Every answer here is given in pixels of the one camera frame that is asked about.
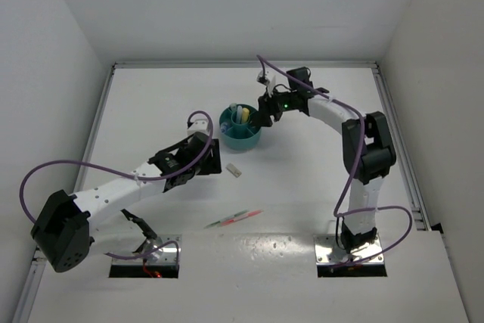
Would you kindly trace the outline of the blue highlighter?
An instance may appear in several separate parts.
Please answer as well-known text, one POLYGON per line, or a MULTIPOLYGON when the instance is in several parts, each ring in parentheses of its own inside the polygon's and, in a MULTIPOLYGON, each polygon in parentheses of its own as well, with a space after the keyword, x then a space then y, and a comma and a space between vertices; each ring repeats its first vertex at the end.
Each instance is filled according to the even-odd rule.
POLYGON ((235 122, 237 124, 242 123, 242 115, 243 115, 243 107, 241 105, 237 106, 237 111, 236 111, 236 117, 235 117, 235 122))

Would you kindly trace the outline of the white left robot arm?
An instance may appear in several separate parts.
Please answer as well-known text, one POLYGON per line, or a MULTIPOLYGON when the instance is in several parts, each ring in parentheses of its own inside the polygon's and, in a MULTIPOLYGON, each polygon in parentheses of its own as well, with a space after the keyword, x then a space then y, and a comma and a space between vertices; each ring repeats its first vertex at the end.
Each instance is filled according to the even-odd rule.
POLYGON ((51 194, 31 236, 57 273, 81 263, 99 241, 98 227, 144 199, 185 185, 196 176, 222 171, 219 140, 202 133, 158 151, 133 172, 89 190, 51 194))

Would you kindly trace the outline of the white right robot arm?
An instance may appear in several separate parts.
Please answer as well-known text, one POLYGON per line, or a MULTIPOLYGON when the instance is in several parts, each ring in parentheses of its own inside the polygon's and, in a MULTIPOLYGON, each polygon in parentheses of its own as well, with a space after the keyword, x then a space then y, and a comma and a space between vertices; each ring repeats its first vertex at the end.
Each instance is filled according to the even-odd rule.
POLYGON ((322 121, 342 138, 343 164, 349 174, 342 196, 349 198, 348 210, 335 217, 342 223, 339 246, 347 253, 374 241, 375 213, 384 178, 396 163, 396 152, 386 117, 381 112, 362 114, 333 98, 324 88, 314 88, 306 67, 286 72, 289 88, 278 91, 275 75, 262 69, 256 80, 265 86, 258 110, 251 117, 255 127, 270 127, 283 113, 297 110, 322 121))

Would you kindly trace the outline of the yellow highlighter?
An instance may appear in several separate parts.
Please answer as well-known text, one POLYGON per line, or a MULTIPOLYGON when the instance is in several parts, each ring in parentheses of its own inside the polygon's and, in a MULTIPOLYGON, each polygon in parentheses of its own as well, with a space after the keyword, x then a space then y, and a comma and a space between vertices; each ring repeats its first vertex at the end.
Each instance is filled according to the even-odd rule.
POLYGON ((250 110, 248 108, 243 108, 241 112, 240 122, 242 124, 247 123, 250 116, 250 110))

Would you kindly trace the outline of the beige eraser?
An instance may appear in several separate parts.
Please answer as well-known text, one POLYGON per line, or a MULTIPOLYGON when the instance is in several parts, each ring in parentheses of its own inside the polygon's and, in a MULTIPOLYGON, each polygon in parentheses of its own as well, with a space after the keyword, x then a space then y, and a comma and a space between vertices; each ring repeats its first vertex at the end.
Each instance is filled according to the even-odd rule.
POLYGON ((235 177, 239 178, 241 176, 241 171, 232 163, 226 166, 226 169, 235 177))

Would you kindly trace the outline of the clear blue glue stick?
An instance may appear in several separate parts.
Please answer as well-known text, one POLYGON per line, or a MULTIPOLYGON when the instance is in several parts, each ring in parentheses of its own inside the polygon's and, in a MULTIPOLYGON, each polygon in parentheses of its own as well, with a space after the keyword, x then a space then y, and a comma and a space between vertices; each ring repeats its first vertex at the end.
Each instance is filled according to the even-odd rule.
POLYGON ((229 122, 223 122, 220 124, 220 131, 222 134, 225 134, 231 128, 231 124, 229 122))

